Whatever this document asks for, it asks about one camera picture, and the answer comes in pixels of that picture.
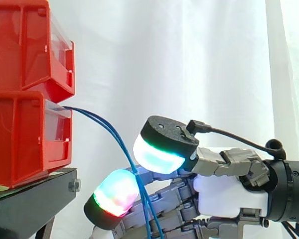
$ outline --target black sensor cap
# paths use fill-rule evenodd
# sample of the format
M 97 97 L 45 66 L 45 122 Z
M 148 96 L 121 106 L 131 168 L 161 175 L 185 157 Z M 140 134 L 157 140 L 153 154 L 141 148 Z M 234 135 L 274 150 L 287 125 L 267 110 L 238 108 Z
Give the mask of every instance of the black sensor cap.
M 199 141 L 193 136 L 186 137 L 183 130 L 186 130 L 186 125 L 181 122 L 162 116 L 151 116 L 141 131 L 141 137 L 154 148 L 189 159 Z

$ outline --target black cable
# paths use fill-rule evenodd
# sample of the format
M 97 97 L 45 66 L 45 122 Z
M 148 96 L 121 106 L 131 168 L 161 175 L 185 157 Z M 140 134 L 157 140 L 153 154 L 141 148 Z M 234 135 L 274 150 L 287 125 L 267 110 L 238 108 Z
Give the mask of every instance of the black cable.
M 234 140 L 240 141 L 240 142 L 242 142 L 242 143 L 244 143 L 244 144 L 247 144 L 247 145 L 249 145 L 249 146 L 252 146 L 252 147 L 254 147 L 254 148 L 256 148 L 256 149 L 259 149 L 259 150 L 261 150 L 261 151 L 267 152 L 267 153 L 269 153 L 269 154 L 272 154 L 272 153 L 275 154 L 275 153 L 277 153 L 277 152 L 279 151 L 279 150 L 277 150 L 277 149 L 265 148 L 265 147 L 263 147 L 263 146 L 260 146 L 260 145 L 258 145 L 258 144 L 256 144 L 256 143 L 254 143 L 254 142 L 251 142 L 251 141 L 249 141 L 249 140 L 247 140 L 247 139 L 244 139 L 244 138 L 242 138 L 242 137 L 239 137 L 239 136 L 237 136 L 237 135 L 235 135 L 235 134 L 233 134 L 233 133 L 230 133 L 230 132 L 227 132 L 227 131 L 218 129 L 218 128 L 211 128 L 211 132 L 213 132 L 213 133 L 218 133 L 218 134 L 224 135 L 224 136 L 226 136 L 226 137 L 230 137 L 230 138 L 232 138 L 232 139 L 234 139 Z
M 299 233 L 296 231 L 296 229 L 288 222 L 281 222 L 283 225 L 286 225 L 291 231 L 294 232 L 299 237 Z
M 287 233 L 291 236 L 292 239 L 297 239 L 293 232 L 290 230 L 290 228 L 286 224 L 284 224 L 284 222 L 282 222 L 281 224 L 286 229 Z
M 234 140 L 247 144 L 251 147 L 264 151 L 270 154 L 271 156 L 273 156 L 275 159 L 283 159 L 283 160 L 286 159 L 286 152 L 283 149 L 282 144 L 275 139 L 269 141 L 271 143 L 269 144 L 269 146 L 266 145 L 266 147 L 262 147 L 256 143 L 253 143 L 247 139 L 239 137 L 233 133 L 218 128 L 213 128 L 212 126 L 197 120 L 191 120 L 186 126 L 186 129 L 189 133 L 193 135 L 195 135 L 196 133 L 211 133 L 211 132 L 221 134 L 223 136 L 232 138 Z

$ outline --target black cylindrical motor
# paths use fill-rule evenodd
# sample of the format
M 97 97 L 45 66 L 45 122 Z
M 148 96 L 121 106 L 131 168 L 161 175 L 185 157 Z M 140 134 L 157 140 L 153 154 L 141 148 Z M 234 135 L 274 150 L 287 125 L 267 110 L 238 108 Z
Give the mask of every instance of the black cylindrical motor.
M 270 169 L 268 214 L 272 221 L 299 222 L 299 161 L 267 160 Z

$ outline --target cable connector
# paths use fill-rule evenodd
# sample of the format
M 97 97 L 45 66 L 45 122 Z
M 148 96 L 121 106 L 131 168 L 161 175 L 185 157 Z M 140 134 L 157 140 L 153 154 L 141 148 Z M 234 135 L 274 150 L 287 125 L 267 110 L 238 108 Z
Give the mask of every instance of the cable connector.
M 212 126 L 205 124 L 203 122 L 191 120 L 186 126 L 186 129 L 191 134 L 196 134 L 196 133 L 210 133 L 212 132 L 213 128 Z

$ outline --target metal bracket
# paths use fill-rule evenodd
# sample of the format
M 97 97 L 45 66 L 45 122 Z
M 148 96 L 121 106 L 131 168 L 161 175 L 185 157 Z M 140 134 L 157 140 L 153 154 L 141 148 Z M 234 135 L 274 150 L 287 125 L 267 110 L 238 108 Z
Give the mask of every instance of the metal bracket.
M 252 186 L 269 182 L 269 169 L 251 149 L 233 148 L 220 154 L 207 148 L 197 149 L 198 162 L 192 172 L 203 176 L 244 176 Z

